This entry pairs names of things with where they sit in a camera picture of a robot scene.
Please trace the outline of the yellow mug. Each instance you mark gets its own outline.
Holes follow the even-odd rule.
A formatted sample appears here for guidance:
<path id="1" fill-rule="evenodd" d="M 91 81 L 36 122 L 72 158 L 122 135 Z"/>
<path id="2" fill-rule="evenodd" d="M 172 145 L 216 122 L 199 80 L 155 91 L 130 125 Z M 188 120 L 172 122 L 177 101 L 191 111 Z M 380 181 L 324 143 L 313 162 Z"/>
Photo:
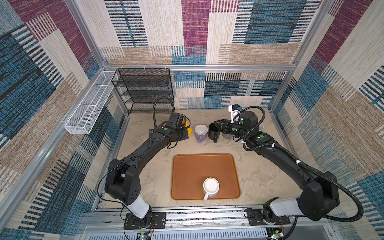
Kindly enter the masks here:
<path id="1" fill-rule="evenodd" d="M 188 120 L 187 117 L 183 117 L 182 121 L 182 140 L 186 141 L 189 139 L 189 136 L 192 134 L 192 129 L 191 129 L 191 123 Z"/>

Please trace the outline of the black mug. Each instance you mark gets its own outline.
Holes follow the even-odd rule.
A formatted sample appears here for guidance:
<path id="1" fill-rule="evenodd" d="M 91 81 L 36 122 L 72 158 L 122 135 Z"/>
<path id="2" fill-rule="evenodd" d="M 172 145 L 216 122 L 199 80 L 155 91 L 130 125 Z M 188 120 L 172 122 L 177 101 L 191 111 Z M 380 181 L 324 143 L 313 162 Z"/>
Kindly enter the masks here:
<path id="1" fill-rule="evenodd" d="M 209 125 L 208 137 L 214 143 L 217 143 L 221 134 L 221 126 L 217 122 L 213 122 Z"/>

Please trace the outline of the purple mug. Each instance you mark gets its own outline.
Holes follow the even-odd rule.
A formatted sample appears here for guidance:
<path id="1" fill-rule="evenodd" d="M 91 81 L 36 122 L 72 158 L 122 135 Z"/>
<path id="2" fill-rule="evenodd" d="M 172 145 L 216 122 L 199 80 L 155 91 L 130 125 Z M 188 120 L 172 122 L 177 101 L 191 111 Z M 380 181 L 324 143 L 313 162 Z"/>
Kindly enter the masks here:
<path id="1" fill-rule="evenodd" d="M 201 144 L 208 137 L 209 129 L 206 125 L 197 125 L 194 128 L 196 140 Z"/>

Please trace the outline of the white mug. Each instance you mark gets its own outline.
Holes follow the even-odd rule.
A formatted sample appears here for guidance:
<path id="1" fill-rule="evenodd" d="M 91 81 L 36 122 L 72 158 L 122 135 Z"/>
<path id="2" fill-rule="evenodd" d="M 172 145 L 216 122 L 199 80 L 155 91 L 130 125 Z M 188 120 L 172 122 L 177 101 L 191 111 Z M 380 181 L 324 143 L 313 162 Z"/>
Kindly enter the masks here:
<path id="1" fill-rule="evenodd" d="M 220 184 L 215 178 L 207 178 L 203 182 L 204 201 L 216 196 L 220 190 Z"/>

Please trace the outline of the grey mug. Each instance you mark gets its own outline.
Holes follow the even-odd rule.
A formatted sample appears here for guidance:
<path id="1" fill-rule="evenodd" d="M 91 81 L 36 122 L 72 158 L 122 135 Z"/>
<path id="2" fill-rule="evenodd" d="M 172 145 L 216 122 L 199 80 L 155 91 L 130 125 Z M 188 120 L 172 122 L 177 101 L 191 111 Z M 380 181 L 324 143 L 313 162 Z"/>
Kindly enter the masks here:
<path id="1" fill-rule="evenodd" d="M 225 134 L 225 133 L 222 133 L 222 136 L 224 139 L 227 139 L 227 140 L 233 140 L 233 135 L 232 134 Z"/>

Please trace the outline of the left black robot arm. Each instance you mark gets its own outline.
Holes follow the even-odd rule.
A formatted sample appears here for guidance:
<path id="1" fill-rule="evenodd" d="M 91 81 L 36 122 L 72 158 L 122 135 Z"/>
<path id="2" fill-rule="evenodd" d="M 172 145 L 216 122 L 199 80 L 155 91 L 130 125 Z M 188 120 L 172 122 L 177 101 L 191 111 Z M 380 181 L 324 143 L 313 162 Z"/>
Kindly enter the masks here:
<path id="1" fill-rule="evenodd" d="M 156 105 L 160 100 L 170 102 L 172 112 L 168 121 L 157 124 Z M 108 165 L 107 173 L 102 177 L 105 181 L 105 192 L 127 208 L 142 228 L 153 223 L 152 208 L 140 196 L 140 174 L 149 161 L 162 149 L 171 149 L 171 143 L 177 144 L 189 138 L 191 126 L 189 119 L 176 112 L 174 102 L 169 97 L 155 100 L 153 109 L 154 128 L 149 129 L 148 139 L 127 157 L 113 159 Z"/>

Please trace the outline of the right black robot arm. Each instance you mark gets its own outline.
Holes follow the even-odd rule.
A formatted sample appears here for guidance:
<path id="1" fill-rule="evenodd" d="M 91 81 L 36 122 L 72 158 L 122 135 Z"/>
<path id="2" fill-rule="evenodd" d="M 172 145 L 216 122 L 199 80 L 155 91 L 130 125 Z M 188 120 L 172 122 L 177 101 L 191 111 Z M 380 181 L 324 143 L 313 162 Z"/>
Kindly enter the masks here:
<path id="1" fill-rule="evenodd" d="M 290 199 L 273 198 L 263 205 L 261 211 L 266 224 L 273 224 L 279 217 L 306 217 L 312 221 L 322 218 L 336 222 L 350 223 L 360 220 L 364 215 L 361 201 L 346 187 L 337 182 L 331 172 L 321 172 L 306 164 L 281 146 L 273 137 L 260 130 L 266 112 L 262 107 L 239 105 L 229 106 L 231 118 L 214 121 L 218 130 L 232 135 L 240 141 L 247 152 L 266 158 L 287 174 L 302 190 L 299 197 Z M 349 196 L 357 206 L 352 217 L 340 218 L 329 213 L 339 206 L 339 191 Z"/>

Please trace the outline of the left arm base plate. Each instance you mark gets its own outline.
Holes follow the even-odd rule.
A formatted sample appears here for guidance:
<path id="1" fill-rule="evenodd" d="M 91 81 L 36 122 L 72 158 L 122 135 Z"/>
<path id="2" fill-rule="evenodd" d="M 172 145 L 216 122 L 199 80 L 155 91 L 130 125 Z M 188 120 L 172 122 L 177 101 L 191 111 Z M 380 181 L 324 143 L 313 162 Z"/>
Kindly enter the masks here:
<path id="1" fill-rule="evenodd" d="M 124 223 L 124 230 L 164 229 L 166 226 L 166 220 L 166 212 L 148 212 L 143 219 L 140 219 L 133 214 L 127 214 Z"/>

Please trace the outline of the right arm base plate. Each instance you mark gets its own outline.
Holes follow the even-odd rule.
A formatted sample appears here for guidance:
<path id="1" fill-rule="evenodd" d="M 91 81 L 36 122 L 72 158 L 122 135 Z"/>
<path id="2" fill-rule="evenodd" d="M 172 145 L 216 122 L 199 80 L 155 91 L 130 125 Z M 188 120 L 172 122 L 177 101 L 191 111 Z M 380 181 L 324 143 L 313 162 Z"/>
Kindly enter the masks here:
<path id="1" fill-rule="evenodd" d="M 271 211 L 247 208 L 243 212 L 250 226 L 289 225 L 291 220 L 287 216 L 277 217 Z"/>

